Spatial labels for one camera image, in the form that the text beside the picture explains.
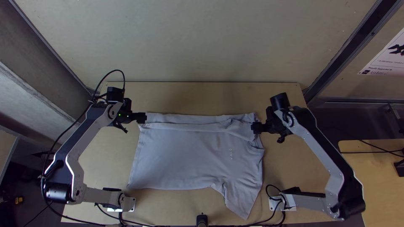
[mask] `floor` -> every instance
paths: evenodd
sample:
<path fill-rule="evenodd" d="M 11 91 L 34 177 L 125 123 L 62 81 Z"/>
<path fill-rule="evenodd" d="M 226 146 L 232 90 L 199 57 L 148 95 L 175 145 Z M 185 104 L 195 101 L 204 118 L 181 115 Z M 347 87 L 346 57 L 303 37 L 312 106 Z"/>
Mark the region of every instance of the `floor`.
<path fill-rule="evenodd" d="M 336 146 L 340 140 L 357 139 L 387 139 L 402 138 L 394 124 L 392 115 L 386 109 L 312 109 L 317 118 L 318 127 Z M 37 180 L 33 177 L 35 173 L 15 173 L 22 176 L 23 180 L 15 180 L 14 188 L 16 194 L 24 196 L 25 203 L 21 206 L 13 206 L 16 218 L 16 227 L 22 227 L 28 220 L 37 214 L 42 207 L 45 207 L 40 197 L 36 196 L 39 191 Z M 63 211 L 63 205 L 55 204 L 54 207 Z M 27 227 L 52 226 L 52 227 L 89 227 L 87 224 L 60 223 L 60 218 L 51 211 L 45 210 Z M 355 215 L 344 222 L 320 222 L 306 224 L 285 224 L 286 227 L 364 227 L 361 215 Z"/>

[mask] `t-shirt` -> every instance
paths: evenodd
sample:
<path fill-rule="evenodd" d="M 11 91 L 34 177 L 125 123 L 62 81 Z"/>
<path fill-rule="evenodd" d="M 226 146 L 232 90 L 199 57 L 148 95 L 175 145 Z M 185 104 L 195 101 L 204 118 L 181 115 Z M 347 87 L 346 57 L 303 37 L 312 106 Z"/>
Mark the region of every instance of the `t-shirt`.
<path fill-rule="evenodd" d="M 247 219 L 262 185 L 260 138 L 254 113 L 195 116 L 147 113 L 128 188 L 190 190 L 212 187 Z"/>

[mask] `gray wall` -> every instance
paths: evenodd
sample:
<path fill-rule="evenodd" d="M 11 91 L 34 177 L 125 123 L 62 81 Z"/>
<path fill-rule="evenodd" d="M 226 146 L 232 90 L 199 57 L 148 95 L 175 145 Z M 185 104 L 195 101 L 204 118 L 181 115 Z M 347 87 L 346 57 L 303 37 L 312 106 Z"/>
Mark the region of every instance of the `gray wall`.
<path fill-rule="evenodd" d="M 1 62 L 68 115 L 77 118 L 85 109 L 85 88 L 7 0 L 0 0 L 0 50 Z"/>
<path fill-rule="evenodd" d="M 114 68 L 128 81 L 299 82 L 305 88 L 376 0 L 15 2 L 91 88 Z"/>

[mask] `cable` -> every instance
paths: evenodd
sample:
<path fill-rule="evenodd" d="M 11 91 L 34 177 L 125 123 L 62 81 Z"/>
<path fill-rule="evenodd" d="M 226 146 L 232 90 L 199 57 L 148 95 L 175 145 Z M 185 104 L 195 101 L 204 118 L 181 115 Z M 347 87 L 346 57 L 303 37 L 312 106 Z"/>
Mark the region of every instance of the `cable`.
<path fill-rule="evenodd" d="M 125 74 L 124 74 L 121 70 L 119 70 L 119 69 L 114 69 L 114 70 L 110 71 L 109 73 L 107 73 L 107 74 L 100 80 L 100 82 L 98 83 L 96 89 L 94 90 L 93 101 L 95 101 L 95 99 L 96 99 L 97 90 L 98 90 L 98 88 L 100 87 L 101 83 L 104 81 L 104 79 L 105 79 L 107 76 L 109 76 L 109 75 L 110 75 L 111 73 L 113 73 L 113 72 L 120 72 L 120 73 L 122 73 L 122 77 L 123 77 L 123 88 L 122 88 L 122 89 L 125 90 Z"/>
<path fill-rule="evenodd" d="M 57 144 L 57 142 L 59 141 L 59 139 L 60 139 L 67 131 L 69 131 L 69 130 L 79 121 L 80 118 L 82 118 L 82 117 L 84 116 L 84 114 L 87 112 L 87 110 L 88 110 L 88 108 L 89 108 L 90 106 L 91 106 L 91 104 L 88 105 L 88 107 L 87 107 L 87 108 L 83 111 L 83 113 L 77 118 L 77 120 L 75 120 L 66 130 L 64 130 L 64 131 L 58 136 L 58 138 L 57 138 L 57 139 L 55 140 L 55 142 L 53 143 L 52 147 L 49 149 L 48 154 L 47 154 L 46 159 L 45 159 L 45 162 L 44 162 L 44 164 L 43 164 L 42 175 L 40 176 L 40 177 L 41 177 L 41 195 L 42 195 L 43 200 L 45 201 L 46 206 L 49 207 L 49 209 L 50 209 L 53 213 L 55 213 L 56 215 L 59 215 L 59 216 L 61 216 L 61 217 L 64 217 L 64 218 L 66 218 L 66 219 L 70 219 L 70 220 L 76 221 L 76 222 L 82 222 L 82 223 L 93 224 L 93 225 L 98 225 L 98 226 L 105 226 L 104 224 L 99 224 L 99 223 L 94 223 L 94 222 L 83 221 L 83 220 L 71 218 L 71 217 L 68 217 L 68 216 L 66 216 L 66 215 L 60 214 L 60 213 L 57 212 L 55 209 L 53 209 L 53 207 L 51 207 L 50 204 L 48 203 L 48 201 L 46 200 L 45 191 L 44 191 L 44 187 L 43 187 L 43 186 L 44 186 L 44 181 L 45 181 L 46 161 L 49 160 L 49 156 L 51 155 L 52 150 L 55 148 L 55 145 Z"/>
<path fill-rule="evenodd" d="M 103 214 L 105 214 L 105 215 L 107 215 L 108 217 L 111 217 L 111 218 L 113 218 L 113 219 L 117 219 L 117 220 L 119 220 L 120 222 L 129 222 L 129 223 L 134 223 L 134 224 L 143 225 L 143 226 L 147 226 L 147 227 L 162 227 L 162 226 L 160 226 L 160 225 L 149 225 L 149 224 L 142 224 L 142 223 L 138 223 L 138 222 L 128 221 L 128 220 L 122 219 L 122 216 L 121 216 L 120 218 L 117 218 L 117 217 L 114 217 L 114 216 L 112 216 L 112 215 L 110 215 L 110 214 L 107 214 L 105 211 L 103 211 L 103 210 L 101 209 L 101 207 L 100 207 L 100 204 L 96 203 L 96 206 L 98 207 L 98 209 L 99 209 Z"/>
<path fill-rule="evenodd" d="M 347 135 L 350 135 L 350 136 L 355 137 L 355 135 L 353 135 L 353 134 L 351 134 L 351 133 L 349 133 L 349 132 L 347 132 L 347 131 L 345 131 L 345 130 L 343 130 L 343 129 L 337 128 L 337 127 L 335 127 L 335 126 L 331 126 L 331 127 L 329 127 L 329 128 L 326 128 L 325 130 L 327 130 L 327 129 L 331 129 L 331 128 L 336 129 L 336 130 L 338 130 L 338 131 L 340 131 L 340 132 L 343 132 L 343 133 L 345 133 L 345 134 L 347 134 Z M 399 155 L 399 154 L 395 154 L 395 153 L 393 153 L 393 152 L 397 152 L 397 151 L 401 151 L 401 150 L 386 150 L 386 149 L 383 149 L 383 148 L 378 147 L 378 146 L 376 146 L 376 145 L 373 145 L 373 144 L 371 144 L 371 143 L 368 143 L 368 142 L 366 142 L 366 141 L 364 141 L 364 140 L 359 140 L 359 141 L 360 141 L 360 142 L 362 142 L 362 143 L 364 143 L 364 144 L 367 144 L 367 145 L 369 145 L 369 146 L 371 146 L 371 147 L 374 147 L 374 148 L 377 148 L 377 149 L 379 149 L 379 150 L 382 150 L 382 151 L 368 151 L 368 152 L 340 152 L 340 153 L 342 153 L 342 154 L 359 154 L 359 153 L 390 153 L 390 154 L 392 154 L 392 155 L 395 155 L 395 156 L 398 156 L 398 157 L 402 157 L 402 158 L 404 158 L 404 156 L 403 156 L 403 155 Z"/>
<path fill-rule="evenodd" d="M 123 90 L 125 90 L 125 74 L 124 74 L 121 70 L 119 70 L 119 69 L 114 69 L 114 70 L 110 71 L 109 73 L 107 73 L 107 74 L 101 79 L 101 81 L 98 83 L 96 89 L 94 90 L 94 94 L 93 94 L 93 98 L 92 98 L 92 102 L 93 102 L 93 103 L 96 103 L 96 101 L 97 101 L 98 98 L 99 98 L 99 97 L 96 96 L 96 94 L 97 94 L 97 90 L 98 90 L 98 88 L 100 87 L 101 83 L 104 81 L 104 79 L 105 79 L 107 76 L 109 76 L 111 73 L 116 72 L 116 71 L 119 71 L 120 73 L 122 73 L 122 77 L 123 77 Z M 66 130 L 64 130 L 64 131 L 58 136 L 58 138 L 57 138 L 57 139 L 55 140 L 55 142 L 53 143 L 52 147 L 49 149 L 49 151 L 48 151 L 48 153 L 47 153 L 47 155 L 46 155 L 45 162 L 44 162 L 44 164 L 43 164 L 42 175 L 40 176 L 40 178 L 41 178 L 41 195 L 42 195 L 43 200 L 45 201 L 46 207 L 49 208 L 53 213 L 55 213 L 55 214 L 57 214 L 57 215 L 59 215 L 59 216 L 61 216 L 61 217 L 64 217 L 64 218 L 66 218 L 66 219 L 70 219 L 70 220 L 76 221 L 76 222 L 82 222 L 82 223 L 93 224 L 93 225 L 98 225 L 98 226 L 105 226 L 104 224 L 99 224 L 99 223 L 94 223 L 94 222 L 83 221 L 83 220 L 71 218 L 71 217 L 68 217 L 68 216 L 65 216 L 65 215 L 62 215 L 62 214 L 58 213 L 55 209 L 53 209 L 53 208 L 50 206 L 50 204 L 49 204 L 48 201 L 46 200 L 45 192 L 44 192 L 44 187 L 43 187 L 43 186 L 44 186 L 45 177 L 46 177 L 46 176 L 45 176 L 46 162 L 49 160 L 49 156 L 51 155 L 51 153 L 52 153 L 53 149 L 55 148 L 57 142 L 60 140 L 60 138 L 61 138 L 67 131 L 69 131 L 69 130 L 84 116 L 84 114 L 87 112 L 87 110 L 91 107 L 91 105 L 92 105 L 93 103 L 90 103 L 90 104 L 87 106 L 87 108 L 84 110 L 84 112 L 83 112 Z"/>
<path fill-rule="evenodd" d="M 35 217 L 33 217 L 29 222 L 27 222 L 25 225 L 23 225 L 23 227 L 26 227 L 29 223 L 31 223 L 33 220 L 35 220 L 35 218 L 37 218 L 43 211 L 45 211 L 48 208 L 48 206 L 46 206 L 44 209 L 42 209 L 37 215 L 35 215 Z"/>
<path fill-rule="evenodd" d="M 283 195 L 281 195 L 282 198 L 283 198 L 283 200 L 280 199 L 280 198 L 277 199 L 277 198 L 271 197 L 271 196 L 269 195 L 269 193 L 268 193 L 268 187 L 274 187 L 274 188 L 276 188 L 279 192 L 281 192 L 281 190 L 280 190 L 277 186 L 271 185 L 271 184 L 269 184 L 269 185 L 267 185 L 267 186 L 265 187 L 265 192 L 266 192 L 267 196 L 268 196 L 270 199 L 274 200 L 274 201 L 279 201 L 279 202 L 276 204 L 275 209 L 274 209 L 272 215 L 271 215 L 268 219 L 265 219 L 265 220 L 263 220 L 263 221 L 259 221 L 259 222 L 255 222 L 255 223 L 247 224 L 247 225 L 240 225 L 240 226 L 237 226 L 237 227 L 251 227 L 251 226 L 253 226 L 253 225 L 262 224 L 262 223 L 264 223 L 264 222 L 267 222 L 267 221 L 271 220 L 271 219 L 275 216 L 276 209 L 278 209 L 278 206 L 279 206 L 282 202 L 284 202 L 284 209 L 289 209 L 289 208 L 290 208 L 290 207 L 286 207 L 286 199 L 285 199 L 285 197 L 284 197 Z M 286 213 L 285 213 L 285 211 L 282 211 L 282 215 L 283 215 L 283 218 L 282 218 L 282 220 L 281 220 L 280 223 L 278 223 L 278 224 L 264 224 L 263 226 L 271 227 L 271 226 L 278 226 L 278 225 L 279 225 L 279 227 L 281 227 L 282 224 L 283 224 L 283 222 L 285 221 L 285 218 L 286 218 Z"/>

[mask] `wooden desk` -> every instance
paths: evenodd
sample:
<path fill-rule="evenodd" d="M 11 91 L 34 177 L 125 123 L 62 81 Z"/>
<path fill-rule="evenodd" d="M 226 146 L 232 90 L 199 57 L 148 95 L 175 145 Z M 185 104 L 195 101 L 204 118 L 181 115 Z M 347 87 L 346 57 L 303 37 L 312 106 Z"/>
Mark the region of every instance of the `wooden desk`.
<path fill-rule="evenodd" d="M 404 147 L 404 139 L 366 140 L 366 142 L 386 150 L 398 150 Z M 380 151 L 357 140 L 340 141 L 338 145 L 341 152 Z M 366 210 L 362 213 L 362 217 L 366 227 L 402 226 L 404 178 L 397 175 L 393 163 L 403 158 L 388 153 L 343 156 L 363 184 Z"/>
<path fill-rule="evenodd" d="M 0 130 L 0 183 L 11 160 L 10 154 L 16 139 L 16 136 Z"/>
<path fill-rule="evenodd" d="M 108 86 L 121 87 L 120 82 Z M 265 109 L 269 98 L 286 92 L 290 103 L 305 107 L 300 87 L 296 83 L 179 83 L 179 82 L 127 82 L 125 96 L 132 100 L 134 112 L 161 112 L 174 114 L 221 115 L 258 113 L 266 119 Z M 81 163 L 89 187 L 126 187 L 138 142 L 136 123 L 127 125 L 123 133 L 113 127 L 105 127 L 97 134 L 86 151 Z M 200 190 L 133 190 L 136 197 L 133 213 L 124 213 L 125 219 L 156 225 L 195 225 L 195 218 L 202 212 L 209 217 L 210 225 L 249 224 L 267 219 L 269 211 L 267 184 L 281 189 L 300 186 L 304 191 L 324 192 L 329 178 L 327 170 L 304 141 L 295 135 L 288 136 L 283 144 L 278 136 L 262 134 L 266 149 L 263 158 L 263 190 L 258 195 L 247 221 L 228 210 L 224 198 L 212 188 Z M 117 223 L 103 215 L 91 203 L 66 206 L 64 214 L 97 223 Z M 278 212 L 269 223 L 278 223 Z M 287 212 L 285 223 L 324 222 L 327 215 L 299 208 Z"/>

